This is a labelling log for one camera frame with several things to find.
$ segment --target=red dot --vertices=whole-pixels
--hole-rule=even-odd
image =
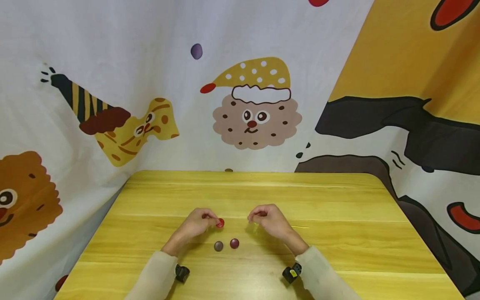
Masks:
[[[324,5],[325,3],[327,3],[328,0],[308,0],[308,2],[310,2],[310,4],[315,6],[315,7],[320,7],[320,6]]]
[[[61,286],[63,286],[63,283],[65,282],[65,280],[67,280],[67,277],[68,275],[65,275],[64,277],[60,278],[56,285],[55,285],[55,290],[58,292],[60,289],[61,289]]]
[[[216,87],[216,84],[205,84],[201,89],[200,89],[200,93],[202,94],[206,94],[206,93],[210,93],[211,91],[213,91]]]
[[[220,222],[216,225],[218,228],[222,228],[225,225],[225,221],[223,219],[218,219]]]

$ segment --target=red cartoon tongue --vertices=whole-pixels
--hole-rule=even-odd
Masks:
[[[7,213],[7,209],[2,207],[0,208],[0,219],[3,218],[3,216]]]
[[[480,217],[470,214],[463,202],[455,202],[447,207],[452,221],[465,231],[480,234]]]
[[[479,0],[441,0],[432,15],[432,28],[443,30],[467,16]]]

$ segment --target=wooden table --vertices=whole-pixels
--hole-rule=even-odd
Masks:
[[[180,256],[191,271],[168,299],[311,299],[281,280],[294,257],[248,225],[275,203],[307,243],[364,300],[463,299],[381,182],[368,174],[142,171],[134,174],[56,300],[114,300],[132,288],[153,251],[195,207],[225,220]],[[240,240],[236,250],[232,238]],[[213,244],[222,241],[222,252]]]

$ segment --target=white sleeve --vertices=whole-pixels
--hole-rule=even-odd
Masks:
[[[300,277],[303,286],[315,300],[360,300],[314,246],[298,255],[295,260],[302,267]]]
[[[153,253],[125,300],[163,300],[175,280],[177,257],[165,252]]]

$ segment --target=fabric wall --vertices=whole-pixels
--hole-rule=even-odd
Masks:
[[[296,169],[377,176],[468,300],[480,299],[478,2],[376,1]]]
[[[174,169],[371,173],[480,299],[478,2],[0,0],[1,298]]]
[[[0,0],[0,298],[51,299],[137,170],[293,172],[372,2]]]

